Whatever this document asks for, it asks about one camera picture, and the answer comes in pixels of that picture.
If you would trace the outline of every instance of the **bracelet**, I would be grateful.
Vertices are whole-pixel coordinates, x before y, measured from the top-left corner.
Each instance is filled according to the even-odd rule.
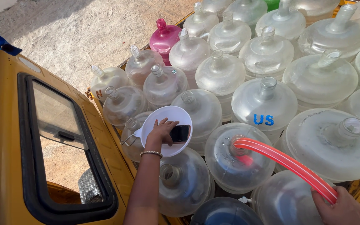
[[[159,152],[155,152],[155,151],[145,151],[145,152],[142,152],[142,153],[140,154],[140,156],[142,157],[142,156],[143,156],[143,154],[145,154],[145,153],[152,153],[152,154],[156,154],[156,155],[160,156],[160,158],[162,158],[162,157],[163,157],[163,156],[162,156],[162,154],[160,154]]]

